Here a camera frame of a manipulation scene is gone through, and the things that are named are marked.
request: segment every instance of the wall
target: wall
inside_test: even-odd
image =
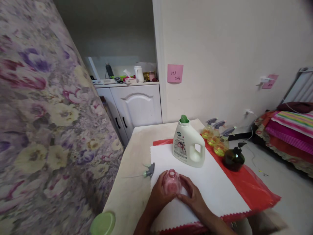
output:
[[[114,75],[136,62],[156,63],[152,0],[54,0],[90,74],[92,57],[100,78],[105,63]]]
[[[298,69],[313,65],[306,7],[299,0],[154,1],[163,122],[219,117],[249,131],[254,116],[244,110],[259,116],[276,108]],[[184,65],[181,84],[166,82],[167,64]],[[272,73],[279,75],[272,89],[256,86]]]

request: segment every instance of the white bottle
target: white bottle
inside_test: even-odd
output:
[[[135,66],[135,75],[136,75],[136,80],[138,83],[144,82],[144,77],[142,73],[142,67],[141,66]]]
[[[201,147],[200,152],[195,148],[195,144]],[[189,119],[185,115],[179,120],[174,139],[174,157],[193,167],[202,167],[205,160],[205,142],[201,135],[190,125]]]

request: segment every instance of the white tablecloth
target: white tablecloth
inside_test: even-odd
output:
[[[178,122],[154,126],[136,127],[123,154],[112,191],[104,207],[115,214],[112,235],[133,234],[150,196],[150,177],[136,176],[147,170],[142,164],[150,164],[150,147],[156,140],[172,139]],[[190,121],[199,133],[204,128],[199,119]]]

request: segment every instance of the shelf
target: shelf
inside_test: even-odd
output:
[[[119,87],[119,86],[147,86],[147,85],[155,85],[159,84],[159,82],[144,82],[144,83],[131,83],[131,84],[106,84],[106,85],[94,85],[95,88],[104,88],[104,87]]]

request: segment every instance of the purple flower pattern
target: purple flower pattern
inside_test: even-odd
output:
[[[53,1],[0,9],[0,230],[88,234],[123,148]]]

